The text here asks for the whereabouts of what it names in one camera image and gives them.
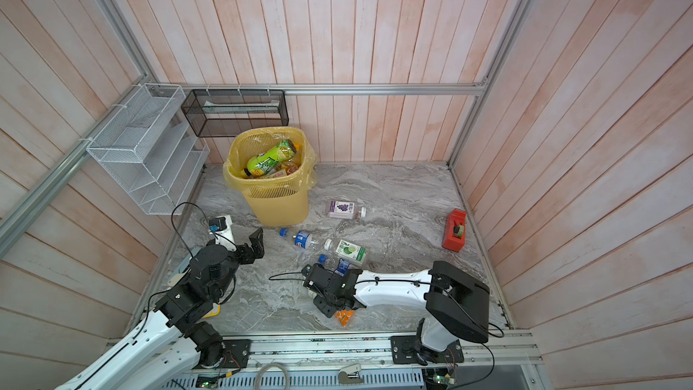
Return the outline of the orange juice bottle white cap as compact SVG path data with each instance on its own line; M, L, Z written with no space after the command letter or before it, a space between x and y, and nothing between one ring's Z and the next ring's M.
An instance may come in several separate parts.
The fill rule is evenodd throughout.
M346 327L354 315L354 311L337 311L334 317L342 327Z

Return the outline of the lime label bottle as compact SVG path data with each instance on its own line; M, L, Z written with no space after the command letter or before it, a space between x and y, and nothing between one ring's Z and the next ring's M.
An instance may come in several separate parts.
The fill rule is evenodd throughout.
M333 240L328 238L324 243L323 249L329 256L342 259L356 267L362 267L366 261L366 248L344 239Z

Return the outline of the blue label pepsi bottle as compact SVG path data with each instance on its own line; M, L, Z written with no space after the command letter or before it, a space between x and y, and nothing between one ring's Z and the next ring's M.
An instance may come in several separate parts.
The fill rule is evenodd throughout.
M281 238L289 241L292 245L305 250L318 250L322 248L322 243L316 234L297 227L281 227L279 229Z

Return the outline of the purple grape juice bottle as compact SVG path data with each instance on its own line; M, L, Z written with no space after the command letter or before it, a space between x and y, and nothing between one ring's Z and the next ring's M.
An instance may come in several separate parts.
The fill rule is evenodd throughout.
M352 201L331 200L328 203L328 217L339 220L358 220L366 216L367 209Z

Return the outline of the green label tea bottle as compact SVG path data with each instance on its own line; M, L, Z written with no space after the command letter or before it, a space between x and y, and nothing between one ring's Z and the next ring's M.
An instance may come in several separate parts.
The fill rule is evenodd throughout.
M258 178L270 173L272 169L283 162L290 161L298 153L298 149L290 139L285 139L261 155L250 159L244 169L248 178Z

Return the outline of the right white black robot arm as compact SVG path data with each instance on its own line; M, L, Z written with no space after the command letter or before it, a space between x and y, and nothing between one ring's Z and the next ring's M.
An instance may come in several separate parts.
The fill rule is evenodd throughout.
M350 269L339 274L317 263L301 270L303 286L328 318L336 312L377 306L425 310L413 336L390 339L393 363L453 363L464 360L460 341L488 343L490 289L485 283L444 261L429 270L377 274Z

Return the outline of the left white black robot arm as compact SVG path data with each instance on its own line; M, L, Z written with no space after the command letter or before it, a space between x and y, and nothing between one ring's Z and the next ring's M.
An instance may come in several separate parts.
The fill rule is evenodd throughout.
M155 389L196 367L220 368L227 348L203 317L231 299L236 272L265 255L263 229L234 250L211 240L135 328L61 389Z

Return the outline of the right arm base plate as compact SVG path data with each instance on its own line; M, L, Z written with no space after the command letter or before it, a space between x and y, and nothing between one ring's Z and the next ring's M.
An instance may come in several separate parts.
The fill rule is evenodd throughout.
M390 338L393 363L397 365L452 364L464 362L460 345L451 343L443 351L426 348L415 335L393 336Z

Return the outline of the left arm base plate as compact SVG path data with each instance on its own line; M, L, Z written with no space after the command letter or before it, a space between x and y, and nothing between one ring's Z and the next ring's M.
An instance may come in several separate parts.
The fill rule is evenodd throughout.
M213 342L204 348L196 368L203 369L243 369L247 367L251 351L250 339L224 339Z

